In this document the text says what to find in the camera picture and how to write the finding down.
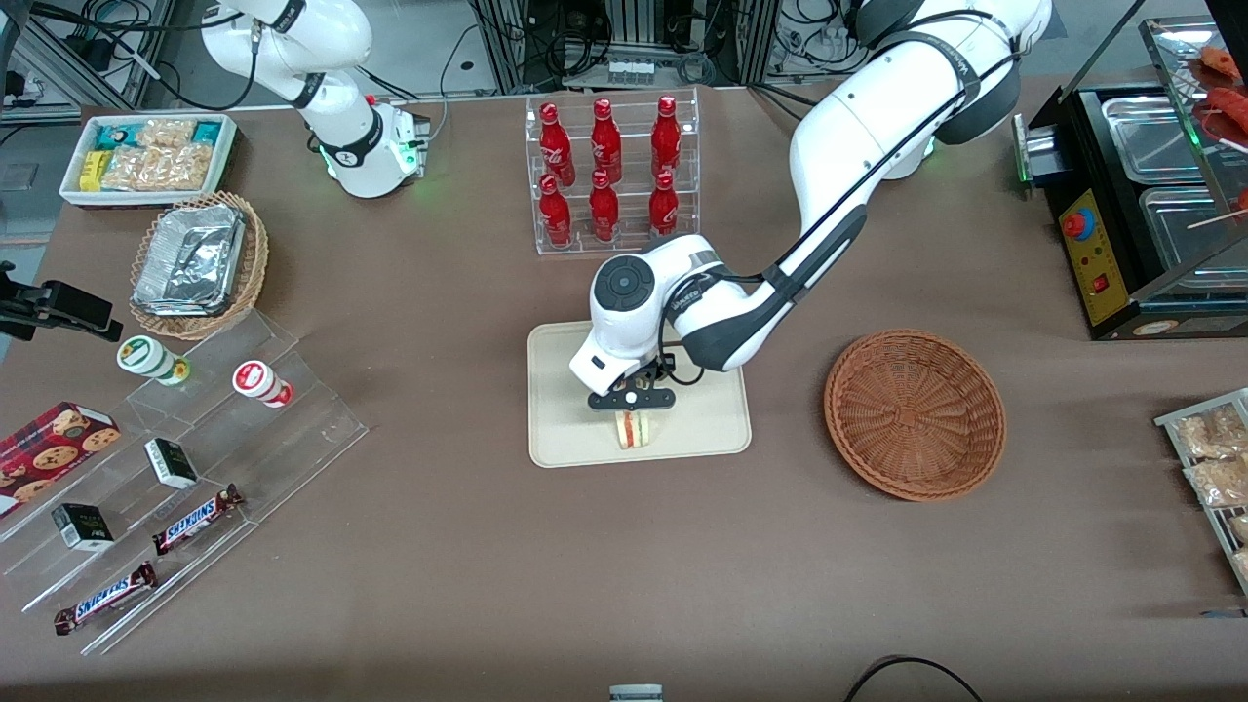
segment round basket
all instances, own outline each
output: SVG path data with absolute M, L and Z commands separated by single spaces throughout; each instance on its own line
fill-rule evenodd
M 145 330 L 185 341 L 200 341 L 218 329 L 232 324 L 238 315 L 250 310 L 256 304 L 256 299 L 260 297 L 260 289 L 265 285 L 265 266 L 268 264 L 268 235 L 265 232 L 265 222 L 260 221 L 260 217 L 256 216 L 256 210 L 252 210 L 246 200 L 230 192 L 202 195 L 185 202 L 178 202 L 171 209 L 195 210 L 212 205 L 230 205 L 247 216 L 247 230 L 243 232 L 243 247 L 238 255 L 238 270 L 235 274 L 230 307 L 216 317 L 157 317 L 140 311 L 131 302 L 130 312 L 135 315 L 139 325 Z M 135 264 L 130 266 L 131 285 L 139 282 L 139 274 L 144 270 L 144 261 L 147 260 L 147 247 L 151 245 L 155 231 L 156 222 L 154 221 L 147 227 L 144 242 L 139 245 L 139 255 L 135 256 Z
M 915 330 L 850 345 L 827 375 L 824 418 L 864 480 L 916 502 L 971 492 L 1006 445 L 1005 408 L 988 373 L 957 346 Z

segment red cookie box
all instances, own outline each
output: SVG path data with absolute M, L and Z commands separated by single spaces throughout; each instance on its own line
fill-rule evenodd
M 60 402 L 0 440 L 0 518 L 120 436 L 112 417 Z

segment snickers bar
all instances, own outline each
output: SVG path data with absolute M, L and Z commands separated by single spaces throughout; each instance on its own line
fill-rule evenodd
M 173 545 L 200 533 L 205 527 L 221 518 L 235 505 L 242 503 L 242 495 L 238 493 L 238 488 L 231 482 L 225 490 L 213 495 L 212 500 L 200 505 L 197 510 L 154 536 L 152 542 L 156 543 L 156 555 L 163 556 L 168 553 Z
M 65 636 L 82 626 L 82 622 L 107 610 L 131 595 L 147 588 L 156 587 L 156 571 L 152 565 L 144 562 L 139 570 L 119 580 L 109 587 L 96 592 L 90 600 L 79 602 L 77 607 L 69 607 L 56 612 L 52 625 L 56 627 L 56 636 Z

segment yellow panel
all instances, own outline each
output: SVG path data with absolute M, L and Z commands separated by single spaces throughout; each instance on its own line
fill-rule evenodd
M 1082 241 L 1070 236 L 1066 231 L 1067 226 L 1077 224 L 1078 215 L 1083 215 L 1085 221 L 1091 220 L 1092 225 L 1086 239 L 1081 236 Z M 1118 262 L 1113 259 L 1109 237 L 1106 236 L 1104 227 L 1101 226 L 1101 210 L 1096 206 L 1092 191 L 1085 192 L 1076 200 L 1062 214 L 1057 225 L 1062 229 L 1066 255 L 1071 257 L 1083 307 L 1088 311 L 1088 319 L 1092 320 L 1092 324 L 1098 325 L 1126 307 L 1131 297 L 1122 281 L 1122 272 L 1118 271 Z

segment coca-cola bottle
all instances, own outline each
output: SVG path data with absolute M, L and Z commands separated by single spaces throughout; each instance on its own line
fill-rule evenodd
M 542 225 L 547 230 L 550 246 L 567 249 L 572 245 L 572 210 L 568 207 L 568 201 L 559 192 L 559 185 L 553 175 L 542 174 L 538 186 L 542 189 L 538 210 L 542 210 Z
M 607 171 L 612 182 L 624 177 L 624 150 L 620 146 L 620 127 L 612 117 L 612 101 L 594 100 L 594 131 L 589 135 L 594 149 L 594 167 Z
M 545 102 L 538 110 L 542 116 L 542 160 L 547 171 L 559 179 L 559 185 L 572 187 L 577 182 L 577 167 L 572 165 L 572 140 L 568 130 L 559 124 L 559 109 Z
M 594 191 L 589 194 L 589 211 L 594 219 L 594 236 L 603 244 L 615 241 L 620 221 L 620 201 L 612 190 L 607 171 L 594 171 Z
M 664 170 L 676 172 L 680 165 L 680 124 L 676 122 L 676 99 L 659 97 L 659 119 L 650 132 L 650 171 L 659 177 Z
M 668 236 L 676 230 L 676 209 L 680 200 L 671 190 L 671 171 L 663 171 L 654 179 L 650 194 L 650 235 Z

